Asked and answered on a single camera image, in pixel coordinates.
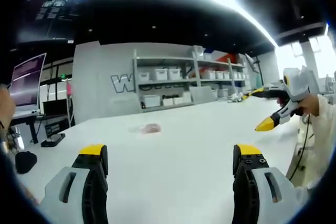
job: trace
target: black ceiling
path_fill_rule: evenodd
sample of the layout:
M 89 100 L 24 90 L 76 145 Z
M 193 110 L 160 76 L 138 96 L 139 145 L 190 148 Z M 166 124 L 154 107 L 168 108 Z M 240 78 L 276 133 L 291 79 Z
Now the black ceiling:
M 305 40 L 324 30 L 323 17 L 312 0 L 237 1 L 278 45 Z M 248 52 L 252 56 L 273 50 L 272 44 L 245 18 L 209 0 L 90 0 L 89 3 L 77 29 L 77 44 L 97 39 L 101 44 L 164 42 Z M 315 24 L 313 29 L 300 28 L 311 24 Z M 49 57 L 70 56 L 53 52 Z

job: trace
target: table surface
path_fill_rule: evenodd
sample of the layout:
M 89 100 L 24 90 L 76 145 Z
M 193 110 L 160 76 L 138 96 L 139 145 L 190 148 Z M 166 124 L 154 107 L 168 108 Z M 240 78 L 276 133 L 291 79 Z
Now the table surface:
M 231 223 L 235 144 L 258 147 L 284 174 L 289 168 L 298 117 L 270 132 L 254 130 L 278 109 L 275 101 L 252 97 L 89 120 L 65 130 L 54 148 L 29 147 L 37 164 L 18 178 L 41 201 L 46 184 L 72 165 L 80 149 L 101 143 L 108 148 L 110 223 Z M 147 123 L 159 124 L 161 132 L 140 133 Z

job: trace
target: black bag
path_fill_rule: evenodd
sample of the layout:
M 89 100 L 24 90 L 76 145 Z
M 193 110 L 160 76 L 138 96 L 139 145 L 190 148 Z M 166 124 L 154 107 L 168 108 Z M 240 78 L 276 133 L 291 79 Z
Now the black bag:
M 15 155 L 15 168 L 19 174 L 29 172 L 36 162 L 37 157 L 31 152 L 19 152 Z

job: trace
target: window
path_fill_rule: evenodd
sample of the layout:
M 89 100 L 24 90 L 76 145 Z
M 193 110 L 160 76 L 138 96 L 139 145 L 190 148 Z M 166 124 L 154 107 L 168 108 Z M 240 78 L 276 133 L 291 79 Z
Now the window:
M 333 77 L 336 71 L 336 55 L 328 36 L 309 38 L 314 51 L 319 78 Z
M 302 66 L 306 66 L 302 47 L 299 42 L 294 42 L 277 48 L 275 50 L 275 55 L 277 57 L 280 78 L 282 78 L 284 68 L 301 69 Z

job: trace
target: computer monitor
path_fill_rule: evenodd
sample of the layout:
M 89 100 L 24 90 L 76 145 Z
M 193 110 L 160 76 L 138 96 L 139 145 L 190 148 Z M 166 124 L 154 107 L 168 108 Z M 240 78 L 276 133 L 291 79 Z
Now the computer monitor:
M 37 110 L 40 78 L 46 53 L 35 56 L 14 67 L 10 96 L 16 110 Z

